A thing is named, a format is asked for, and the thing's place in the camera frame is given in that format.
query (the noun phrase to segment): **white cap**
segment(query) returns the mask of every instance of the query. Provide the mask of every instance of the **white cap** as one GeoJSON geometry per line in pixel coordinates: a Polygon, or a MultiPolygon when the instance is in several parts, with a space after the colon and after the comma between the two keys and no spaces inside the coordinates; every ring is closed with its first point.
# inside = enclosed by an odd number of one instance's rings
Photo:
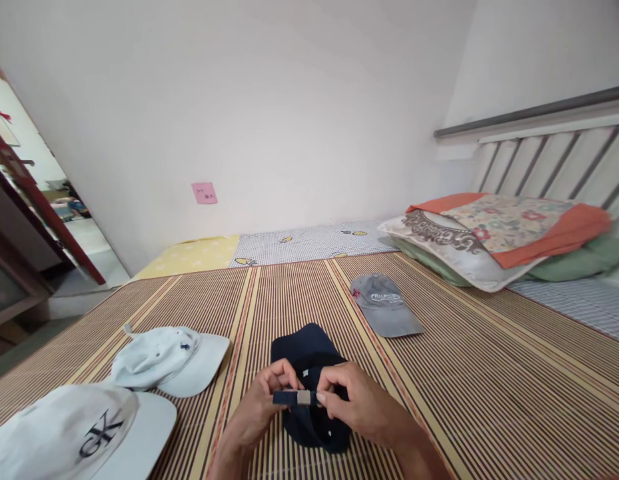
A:
{"type": "Polygon", "coordinates": [[[187,327],[161,327],[144,333],[125,331],[133,340],[111,365],[111,379],[120,387],[158,387],[186,398],[205,390],[229,348],[229,339],[198,333],[187,327]]]}
{"type": "Polygon", "coordinates": [[[176,422],[152,393],[64,385],[0,426],[0,479],[146,479],[176,422]]]}

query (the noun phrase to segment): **bamboo mat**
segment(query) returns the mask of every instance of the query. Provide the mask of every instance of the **bamboo mat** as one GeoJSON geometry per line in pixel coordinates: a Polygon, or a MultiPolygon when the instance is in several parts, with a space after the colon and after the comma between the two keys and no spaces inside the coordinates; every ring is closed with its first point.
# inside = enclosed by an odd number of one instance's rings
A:
{"type": "MultiPolygon", "coordinates": [[[[619,343],[510,291],[457,289],[401,253],[189,273],[131,283],[0,379],[0,424],[63,383],[104,379],[135,330],[160,325],[229,337],[215,382],[171,399],[179,418],[153,478],[207,474],[227,419],[271,341],[318,323],[428,430],[458,478],[619,475],[619,343]],[[348,294],[383,272],[423,335],[385,339],[348,294]]],[[[394,455],[352,436],[346,454],[294,444],[277,419],[252,478],[400,478],[394,455]]]]}

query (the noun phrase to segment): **hand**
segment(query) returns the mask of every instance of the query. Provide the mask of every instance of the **hand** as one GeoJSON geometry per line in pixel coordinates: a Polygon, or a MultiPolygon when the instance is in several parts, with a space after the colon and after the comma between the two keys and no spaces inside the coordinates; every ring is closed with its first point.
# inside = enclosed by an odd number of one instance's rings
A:
{"type": "Polygon", "coordinates": [[[288,385],[296,390],[303,388],[287,359],[260,370],[227,424],[223,437],[234,435],[233,440],[240,447],[254,449],[265,436],[274,415],[286,408],[273,404],[273,392],[288,385]]]}
{"type": "Polygon", "coordinates": [[[322,369],[318,400],[327,408],[329,418],[344,421],[381,447],[399,449],[421,430],[407,410],[353,362],[322,369]],[[349,402],[332,393],[334,385],[347,388],[349,402]]]}
{"type": "Polygon", "coordinates": [[[423,428],[357,364],[323,368],[317,397],[329,418],[340,419],[369,441],[392,449],[405,479],[449,478],[423,428]],[[332,392],[335,385],[347,388],[349,401],[332,392]]]}
{"type": "Polygon", "coordinates": [[[210,479],[247,478],[254,449],[265,436],[274,415],[286,408],[273,404],[273,392],[287,385],[304,389],[287,359],[278,360],[256,374],[223,432],[210,479]]]}

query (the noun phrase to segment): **navy blue cap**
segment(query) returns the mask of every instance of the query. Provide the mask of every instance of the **navy blue cap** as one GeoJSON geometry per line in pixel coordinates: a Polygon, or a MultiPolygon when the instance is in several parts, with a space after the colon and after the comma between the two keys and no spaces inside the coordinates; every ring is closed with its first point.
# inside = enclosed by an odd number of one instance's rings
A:
{"type": "MultiPolygon", "coordinates": [[[[272,363],[283,358],[289,360],[303,386],[312,391],[318,387],[323,367],[347,361],[315,323],[271,343],[272,363]]],[[[337,386],[334,393],[349,400],[344,387],[337,386]]],[[[338,419],[330,419],[324,408],[292,406],[289,411],[283,411],[283,427],[303,447],[322,447],[329,453],[341,453],[349,448],[351,429],[338,419]]]]}

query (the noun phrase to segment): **red decoration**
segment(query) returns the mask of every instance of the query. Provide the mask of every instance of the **red decoration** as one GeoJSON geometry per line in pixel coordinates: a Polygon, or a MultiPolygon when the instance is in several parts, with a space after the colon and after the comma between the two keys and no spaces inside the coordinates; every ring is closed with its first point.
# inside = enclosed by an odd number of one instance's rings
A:
{"type": "Polygon", "coordinates": [[[0,111],[0,116],[11,123],[11,115],[8,115],[0,111]]]}

